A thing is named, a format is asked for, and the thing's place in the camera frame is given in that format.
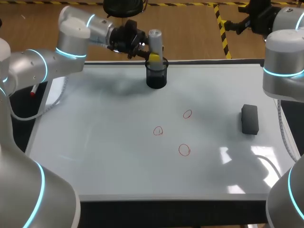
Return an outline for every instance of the black cup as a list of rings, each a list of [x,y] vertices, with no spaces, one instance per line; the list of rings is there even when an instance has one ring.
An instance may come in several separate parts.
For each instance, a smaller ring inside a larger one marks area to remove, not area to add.
[[[149,61],[145,62],[146,74],[147,74],[147,85],[152,89],[163,88],[167,84],[167,68],[169,62],[166,58],[162,59],[162,68],[161,70],[151,69]]]

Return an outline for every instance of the red marker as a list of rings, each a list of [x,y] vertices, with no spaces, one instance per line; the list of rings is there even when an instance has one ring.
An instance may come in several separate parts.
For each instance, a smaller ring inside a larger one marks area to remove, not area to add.
[[[30,92],[31,97],[35,96],[38,86],[39,86],[39,84],[33,86],[32,91]]]

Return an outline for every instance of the red drawn circle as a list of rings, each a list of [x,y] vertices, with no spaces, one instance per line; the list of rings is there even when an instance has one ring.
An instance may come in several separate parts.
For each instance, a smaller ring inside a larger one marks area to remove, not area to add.
[[[154,134],[154,135],[161,135],[161,134],[163,134],[162,127],[161,127],[161,126],[157,126],[157,127],[154,129],[153,134]]]
[[[192,110],[189,109],[189,110],[185,111],[183,117],[184,117],[184,119],[188,119],[191,115],[192,115]]]
[[[185,153],[186,155],[184,155],[184,154],[181,152],[181,149],[182,149],[181,147],[184,147],[184,149],[186,149],[186,151],[188,151],[188,152]],[[179,153],[180,153],[182,156],[187,157],[187,156],[190,154],[190,152],[191,152],[191,150],[190,150],[190,148],[189,148],[188,145],[182,144],[182,145],[179,146]]]

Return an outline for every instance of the white cable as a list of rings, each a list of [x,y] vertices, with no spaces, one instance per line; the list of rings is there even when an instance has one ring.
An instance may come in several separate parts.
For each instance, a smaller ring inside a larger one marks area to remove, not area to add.
[[[292,158],[292,160],[294,160],[294,162],[297,162],[298,160],[295,158],[295,156],[291,152],[291,150],[287,144],[287,140],[285,138],[284,127],[283,127],[283,122],[282,122],[282,114],[281,114],[281,100],[277,101],[277,115],[279,117],[280,131],[281,131],[281,136],[283,139],[284,146],[285,146],[289,156]]]
[[[275,171],[277,177],[278,177],[278,178],[281,178],[281,177],[282,177],[281,174],[280,174],[280,172],[279,172],[279,170],[277,170],[276,166],[270,161],[269,158],[267,158],[267,157],[265,157],[265,156],[263,156],[263,155],[256,155],[256,157],[258,157],[258,158],[260,158],[260,159],[264,159],[266,162],[268,162],[268,163],[271,165],[271,167],[274,169],[274,171]]]
[[[52,108],[54,108],[55,105],[60,101],[61,97],[63,96],[63,93],[66,90],[67,82],[68,82],[68,77],[65,78],[65,81],[64,81],[63,86],[62,86],[62,91],[61,91],[59,97],[57,98],[57,100],[51,106],[49,106],[48,108],[46,108],[44,111],[42,111],[42,112],[40,112],[40,113],[38,113],[38,114],[36,114],[34,116],[28,117],[28,118],[21,118],[21,117],[17,116],[14,113],[14,111],[13,111],[13,109],[11,107],[10,101],[9,101],[9,108],[10,108],[10,112],[11,112],[12,117],[14,117],[15,119],[20,120],[20,121],[29,121],[29,120],[36,119],[37,117],[42,116],[43,114],[47,113]]]

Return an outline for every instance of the red circle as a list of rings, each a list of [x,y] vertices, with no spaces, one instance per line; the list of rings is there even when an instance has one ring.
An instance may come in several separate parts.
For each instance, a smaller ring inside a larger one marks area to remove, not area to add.
[[[159,131],[159,133],[155,133],[155,130],[156,130],[156,128],[158,128],[158,127],[160,127],[160,128],[161,128],[161,131]],[[162,127],[161,127],[161,126],[157,126],[157,127],[155,127],[155,128],[154,128],[154,130],[153,130],[153,134],[154,134],[154,135],[161,135],[161,134],[163,134]]]
[[[182,146],[182,145],[185,145],[185,146],[188,147],[188,150],[189,150],[189,151],[188,151],[188,154],[187,154],[187,155],[183,155],[183,154],[181,153],[181,146]],[[182,155],[182,156],[184,156],[184,157],[187,157],[187,156],[190,154],[191,150],[190,150],[190,148],[189,148],[188,145],[186,145],[186,144],[182,144],[182,145],[179,146],[179,153],[180,153],[180,155]]]
[[[190,115],[189,115],[188,117],[185,117],[185,114],[186,114],[188,111],[190,111],[191,113],[190,113]],[[191,115],[192,115],[192,110],[189,109],[189,110],[185,111],[183,117],[184,117],[184,119],[188,119]]]

